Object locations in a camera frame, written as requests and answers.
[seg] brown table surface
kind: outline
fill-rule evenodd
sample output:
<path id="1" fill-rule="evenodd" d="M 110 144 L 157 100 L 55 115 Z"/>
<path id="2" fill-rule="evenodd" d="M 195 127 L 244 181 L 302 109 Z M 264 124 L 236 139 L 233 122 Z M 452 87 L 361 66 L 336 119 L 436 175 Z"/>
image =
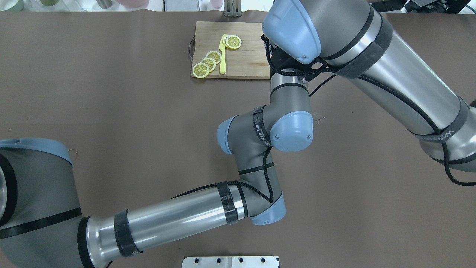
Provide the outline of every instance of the brown table surface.
<path id="1" fill-rule="evenodd" d="M 268 103 L 269 81 L 191 78 L 188 43 L 196 21 L 265 15 L 2 12 L 0 137 L 46 137 L 78 150 L 85 216 L 236 179 L 216 127 Z M 476 97 L 475 15 L 388 18 L 450 88 L 468 102 Z M 451 183 L 411 133 L 345 79 L 329 82 L 311 104 L 316 118 L 325 117 L 313 144 L 299 153 L 273 150 L 283 220 L 259 227 L 246 219 L 111 268 L 179 268 L 186 256 L 239 254 L 279 256 L 283 268 L 476 266 L 475 187 Z M 0 263 L 14 267 L 3 254 Z"/>

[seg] blue joint cap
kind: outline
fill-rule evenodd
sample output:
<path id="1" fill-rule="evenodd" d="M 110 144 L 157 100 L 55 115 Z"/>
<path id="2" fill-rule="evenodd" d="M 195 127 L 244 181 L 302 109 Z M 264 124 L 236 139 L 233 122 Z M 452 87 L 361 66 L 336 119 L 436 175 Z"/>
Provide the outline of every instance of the blue joint cap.
<path id="1" fill-rule="evenodd" d="M 68 161 L 71 166 L 73 166 L 73 162 L 69 158 L 69 153 L 66 146 L 55 140 L 43 138 L 0 140 L 0 148 L 18 148 L 45 152 L 48 154 L 59 156 L 64 160 Z"/>
<path id="2" fill-rule="evenodd" d="M 271 127 L 271 143 L 283 152 L 304 150 L 312 143 L 313 123 L 312 115 L 306 111 L 288 113 Z"/>
<path id="3" fill-rule="evenodd" d="M 263 20 L 263 33 L 302 64 L 321 54 L 316 27 L 299 0 L 276 1 Z"/>
<path id="4" fill-rule="evenodd" d="M 218 145 L 220 145 L 221 150 L 226 153 L 227 155 L 232 155 L 233 153 L 228 147 L 228 131 L 230 130 L 231 121 L 235 119 L 237 115 L 233 116 L 232 118 L 222 122 L 217 129 L 217 141 Z"/>
<path id="5" fill-rule="evenodd" d="M 260 214 L 249 217 L 254 225 L 266 225 L 280 221 L 286 215 L 286 206 L 284 205 L 284 194 L 272 204 L 267 210 Z"/>

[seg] robotic arm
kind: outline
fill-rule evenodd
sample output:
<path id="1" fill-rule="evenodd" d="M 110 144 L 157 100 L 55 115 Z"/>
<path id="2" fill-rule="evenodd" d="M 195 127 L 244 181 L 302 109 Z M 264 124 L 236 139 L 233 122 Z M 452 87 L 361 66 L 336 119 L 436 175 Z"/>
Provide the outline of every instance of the robotic arm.
<path id="1" fill-rule="evenodd" d="M 364 0 L 277 0 L 263 32 L 274 48 L 270 104 L 226 120 L 217 131 L 222 150 L 235 157 L 239 180 L 105 219 L 83 217 L 62 144 L 1 141 L 0 247 L 12 263 L 105 268 L 246 217 L 256 225 L 282 219 L 284 195 L 270 149 L 300 151 L 311 144 L 306 79 L 319 72 L 348 78 L 446 168 L 476 172 L 476 108 L 448 89 Z M 316 59 L 330 67 L 312 70 Z"/>

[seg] lemon slice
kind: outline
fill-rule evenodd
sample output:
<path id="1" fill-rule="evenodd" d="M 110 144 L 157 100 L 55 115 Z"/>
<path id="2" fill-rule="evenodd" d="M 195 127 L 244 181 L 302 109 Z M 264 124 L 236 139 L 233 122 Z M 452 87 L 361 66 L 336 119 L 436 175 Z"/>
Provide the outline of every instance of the lemon slice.
<path id="1" fill-rule="evenodd" d="M 210 68 L 206 63 L 197 63 L 192 68 L 192 74 L 197 78 L 204 78 L 210 73 Z"/>
<path id="2" fill-rule="evenodd" d="M 241 46 L 241 38 L 237 35 L 227 35 L 224 44 L 229 49 L 238 49 Z"/>
<path id="3" fill-rule="evenodd" d="M 208 52 L 205 58 L 212 58 L 215 61 L 215 64 L 218 64 L 221 61 L 221 54 L 220 52 L 213 50 Z"/>
<path id="4" fill-rule="evenodd" d="M 215 60 L 213 58 L 205 58 L 201 62 L 208 65 L 208 68 L 210 69 L 210 72 L 213 72 L 213 70 L 217 66 L 217 63 L 215 62 Z"/>

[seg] pink object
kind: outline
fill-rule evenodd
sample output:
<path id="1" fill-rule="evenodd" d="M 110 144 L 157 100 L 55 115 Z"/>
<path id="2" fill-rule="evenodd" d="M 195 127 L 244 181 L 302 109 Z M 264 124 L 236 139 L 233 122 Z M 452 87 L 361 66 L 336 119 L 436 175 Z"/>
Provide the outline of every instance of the pink object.
<path id="1" fill-rule="evenodd" d="M 223 6 L 223 0 L 210 0 L 210 3 L 212 7 L 216 9 L 221 8 L 221 6 Z"/>
<path id="2" fill-rule="evenodd" d="M 138 8 L 149 2 L 149 0 L 116 0 L 117 3 L 125 6 L 126 8 Z"/>

